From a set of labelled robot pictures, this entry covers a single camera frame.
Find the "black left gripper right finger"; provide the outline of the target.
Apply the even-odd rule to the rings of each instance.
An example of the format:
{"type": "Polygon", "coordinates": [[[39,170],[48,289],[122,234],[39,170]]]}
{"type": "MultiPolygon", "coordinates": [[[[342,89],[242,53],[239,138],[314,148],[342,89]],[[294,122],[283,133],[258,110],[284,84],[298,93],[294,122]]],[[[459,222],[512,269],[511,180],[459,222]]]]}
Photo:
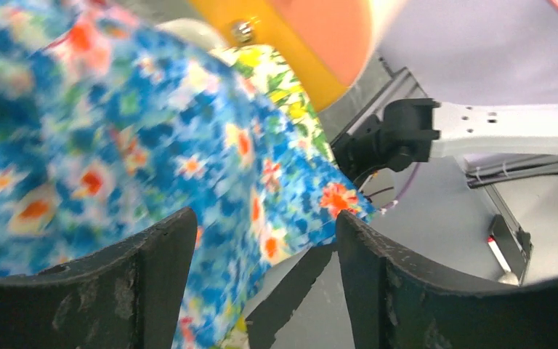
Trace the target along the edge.
{"type": "Polygon", "coordinates": [[[511,286],[472,276],[347,211],[336,242],[356,348],[558,348],[558,278],[511,286]]]}

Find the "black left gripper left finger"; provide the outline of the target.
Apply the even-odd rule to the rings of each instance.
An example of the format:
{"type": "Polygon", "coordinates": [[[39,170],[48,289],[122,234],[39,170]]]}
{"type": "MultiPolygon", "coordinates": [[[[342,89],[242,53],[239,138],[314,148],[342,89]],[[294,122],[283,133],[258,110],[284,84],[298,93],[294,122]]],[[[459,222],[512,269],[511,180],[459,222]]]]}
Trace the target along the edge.
{"type": "Polygon", "coordinates": [[[184,208],[87,257],[0,278],[0,348],[170,348],[197,229],[184,208]]]}

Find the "blue floral skirt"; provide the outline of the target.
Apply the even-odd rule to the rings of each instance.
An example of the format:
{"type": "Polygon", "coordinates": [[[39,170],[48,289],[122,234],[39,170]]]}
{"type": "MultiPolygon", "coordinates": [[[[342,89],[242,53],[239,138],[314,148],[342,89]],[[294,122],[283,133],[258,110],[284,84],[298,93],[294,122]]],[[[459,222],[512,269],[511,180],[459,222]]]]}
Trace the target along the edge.
{"type": "Polygon", "coordinates": [[[212,348],[272,266],[375,209],[248,79],[107,1],[0,1],[0,278],[189,207],[174,348],[212,348]]]}

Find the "yellow lemon print skirt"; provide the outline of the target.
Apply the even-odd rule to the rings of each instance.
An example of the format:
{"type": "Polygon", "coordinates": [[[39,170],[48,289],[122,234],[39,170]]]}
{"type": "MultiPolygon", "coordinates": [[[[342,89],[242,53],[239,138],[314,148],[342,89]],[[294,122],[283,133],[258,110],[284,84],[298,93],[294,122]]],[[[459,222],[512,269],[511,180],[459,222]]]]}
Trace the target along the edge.
{"type": "Polygon", "coordinates": [[[310,159],[318,153],[336,160],[308,94],[291,66],[276,48],[265,44],[212,49],[213,55],[239,72],[246,83],[265,94],[291,120],[310,159]]]}

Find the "white plastic basket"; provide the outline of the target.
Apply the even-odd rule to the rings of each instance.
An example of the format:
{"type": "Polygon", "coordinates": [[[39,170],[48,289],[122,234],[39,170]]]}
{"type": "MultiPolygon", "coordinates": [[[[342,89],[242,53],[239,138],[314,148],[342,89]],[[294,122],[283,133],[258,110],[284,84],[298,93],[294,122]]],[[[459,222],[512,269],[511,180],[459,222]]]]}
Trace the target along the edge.
{"type": "Polygon", "coordinates": [[[206,51],[226,49],[229,44],[214,27],[193,18],[178,18],[157,24],[156,27],[186,41],[190,41],[206,51]]]}

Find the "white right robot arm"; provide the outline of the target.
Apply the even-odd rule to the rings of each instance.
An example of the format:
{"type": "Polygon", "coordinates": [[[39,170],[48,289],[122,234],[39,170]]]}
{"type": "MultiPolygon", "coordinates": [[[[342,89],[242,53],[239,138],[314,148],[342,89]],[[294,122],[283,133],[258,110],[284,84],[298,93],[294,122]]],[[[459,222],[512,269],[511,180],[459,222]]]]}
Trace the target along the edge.
{"type": "Polygon", "coordinates": [[[558,104],[471,106],[401,99],[352,125],[331,144],[357,186],[380,169],[401,172],[431,158],[476,153],[558,156],[558,104]]]}

